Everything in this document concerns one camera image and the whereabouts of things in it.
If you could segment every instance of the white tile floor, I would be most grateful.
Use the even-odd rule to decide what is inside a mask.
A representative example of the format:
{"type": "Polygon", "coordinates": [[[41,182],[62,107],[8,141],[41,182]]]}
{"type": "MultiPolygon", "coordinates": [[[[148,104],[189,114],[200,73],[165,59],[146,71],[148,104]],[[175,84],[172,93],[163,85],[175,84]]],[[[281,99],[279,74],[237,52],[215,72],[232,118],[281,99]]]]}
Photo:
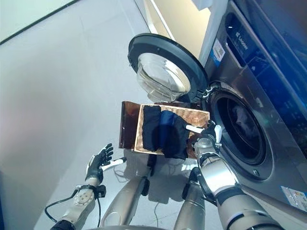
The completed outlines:
{"type": "MultiPolygon", "coordinates": [[[[147,31],[133,0],[82,0],[0,46],[0,197],[6,229],[50,228],[44,206],[83,183],[92,154],[108,142],[117,147],[121,101],[149,102],[127,60],[129,41],[147,31]]],[[[123,154],[115,148],[114,157],[123,154]]],[[[146,162],[146,155],[125,154],[128,169],[116,168],[117,174],[125,171],[124,178],[105,172],[102,213],[146,162]]],[[[132,224],[171,229],[176,221],[188,172],[161,161],[132,224]]],[[[50,212],[59,218],[67,205],[50,212]]],[[[206,219],[207,230],[222,229],[210,204],[206,219]]],[[[96,207],[84,229],[97,221],[96,207]]]]}

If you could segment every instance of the laundry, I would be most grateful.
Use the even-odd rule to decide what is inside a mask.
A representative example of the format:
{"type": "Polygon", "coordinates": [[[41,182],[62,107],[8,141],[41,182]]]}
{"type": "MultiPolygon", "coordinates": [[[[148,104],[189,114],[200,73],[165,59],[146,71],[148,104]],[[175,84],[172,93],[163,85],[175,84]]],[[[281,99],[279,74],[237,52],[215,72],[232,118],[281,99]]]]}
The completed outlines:
{"type": "Polygon", "coordinates": [[[161,149],[164,149],[166,139],[168,134],[170,133],[173,125],[175,123],[176,118],[178,117],[177,114],[164,110],[161,112],[160,116],[160,123],[159,123],[159,146],[161,149]]]}
{"type": "Polygon", "coordinates": [[[177,158],[185,160],[188,157],[187,154],[187,141],[189,138],[189,131],[186,130],[186,126],[189,125],[182,117],[178,116],[174,120],[165,146],[162,149],[166,158],[177,158]]]}
{"type": "Polygon", "coordinates": [[[159,106],[146,105],[143,109],[143,147],[150,151],[161,149],[166,158],[185,159],[189,125],[177,114],[159,106]]]}
{"type": "Polygon", "coordinates": [[[143,147],[149,151],[159,148],[159,123],[161,107],[144,106],[143,109],[143,147]]]}

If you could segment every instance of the label sticker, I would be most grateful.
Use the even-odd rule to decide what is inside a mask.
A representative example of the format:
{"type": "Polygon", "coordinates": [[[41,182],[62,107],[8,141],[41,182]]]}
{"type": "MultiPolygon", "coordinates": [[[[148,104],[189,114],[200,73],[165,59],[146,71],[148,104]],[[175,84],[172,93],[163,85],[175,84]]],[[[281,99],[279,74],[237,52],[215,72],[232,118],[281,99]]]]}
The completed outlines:
{"type": "Polygon", "coordinates": [[[210,57],[213,59],[215,65],[218,67],[224,57],[225,50],[223,49],[220,41],[216,38],[213,47],[210,51],[210,57]]]}
{"type": "Polygon", "coordinates": [[[307,212],[307,193],[281,186],[291,206],[307,212]]]}

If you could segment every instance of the wire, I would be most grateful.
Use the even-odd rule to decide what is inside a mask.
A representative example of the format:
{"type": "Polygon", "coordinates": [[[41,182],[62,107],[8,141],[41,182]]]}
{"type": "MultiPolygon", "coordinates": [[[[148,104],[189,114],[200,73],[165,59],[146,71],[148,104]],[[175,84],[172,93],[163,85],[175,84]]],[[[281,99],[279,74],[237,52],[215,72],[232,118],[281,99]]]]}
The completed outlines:
{"type": "Polygon", "coordinates": [[[59,203],[62,203],[62,202],[65,202],[65,201],[68,201],[68,200],[72,199],[72,198],[76,195],[77,192],[78,192],[78,190],[75,189],[70,197],[65,198],[65,199],[62,199],[62,200],[59,200],[59,201],[56,201],[56,202],[54,202],[54,203],[52,203],[52,204],[46,206],[46,207],[45,207],[45,214],[46,214],[53,222],[57,223],[57,220],[54,219],[54,218],[48,213],[48,208],[50,208],[51,206],[54,206],[54,205],[57,205],[57,204],[59,204],[59,203]]]}
{"type": "Polygon", "coordinates": [[[101,206],[100,206],[99,197],[97,197],[97,202],[98,202],[98,206],[99,206],[99,220],[98,220],[98,225],[97,225],[97,227],[99,228],[100,219],[101,219],[101,206]]]}
{"type": "Polygon", "coordinates": [[[154,215],[155,215],[155,218],[157,219],[157,228],[159,228],[159,219],[158,219],[158,216],[156,214],[158,204],[159,204],[159,202],[157,202],[156,206],[154,207],[154,215]]]}

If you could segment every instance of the robot forearm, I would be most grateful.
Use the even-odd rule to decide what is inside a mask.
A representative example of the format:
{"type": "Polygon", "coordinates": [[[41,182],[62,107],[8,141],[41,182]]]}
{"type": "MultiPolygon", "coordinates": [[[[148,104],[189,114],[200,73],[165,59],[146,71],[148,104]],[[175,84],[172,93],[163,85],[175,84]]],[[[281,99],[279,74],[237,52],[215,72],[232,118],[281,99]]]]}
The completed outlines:
{"type": "Polygon", "coordinates": [[[200,168],[193,173],[205,196],[217,205],[225,230],[282,229],[255,199],[241,190],[228,163],[216,153],[212,138],[198,140],[194,148],[200,168]]]}

